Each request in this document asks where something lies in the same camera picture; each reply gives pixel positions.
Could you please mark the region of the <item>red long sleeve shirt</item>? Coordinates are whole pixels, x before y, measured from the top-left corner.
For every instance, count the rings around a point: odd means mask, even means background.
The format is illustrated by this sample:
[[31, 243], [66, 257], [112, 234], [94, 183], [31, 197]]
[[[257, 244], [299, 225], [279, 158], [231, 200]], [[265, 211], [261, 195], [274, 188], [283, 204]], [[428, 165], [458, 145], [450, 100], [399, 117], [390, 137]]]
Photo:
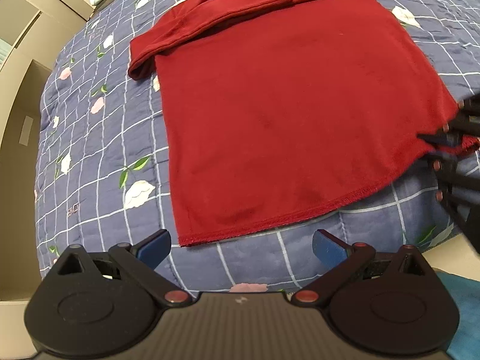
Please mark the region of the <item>red long sleeve shirt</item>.
[[376, 0], [185, 0], [130, 54], [132, 79], [160, 82], [183, 246], [368, 197], [459, 110]]

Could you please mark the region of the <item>blue floral plaid quilt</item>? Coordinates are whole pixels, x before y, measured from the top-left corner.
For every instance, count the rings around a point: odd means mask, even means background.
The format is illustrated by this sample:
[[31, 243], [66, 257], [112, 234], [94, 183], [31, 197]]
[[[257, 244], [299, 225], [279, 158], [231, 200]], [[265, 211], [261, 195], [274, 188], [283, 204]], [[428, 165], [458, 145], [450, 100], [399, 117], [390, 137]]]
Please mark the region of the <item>blue floral plaid quilt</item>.
[[[41, 95], [35, 180], [39, 268], [70, 244], [103, 251], [173, 231], [168, 144], [155, 78], [128, 77], [130, 40], [181, 0], [113, 0], [58, 55]], [[393, 10], [455, 98], [479, 91], [479, 0], [377, 0]], [[236, 284], [297, 289], [320, 275], [312, 235], [323, 228], [380, 251], [421, 250], [456, 236], [436, 202], [434, 174], [416, 164], [396, 182], [321, 218], [269, 232], [181, 247], [161, 275], [195, 294]]]

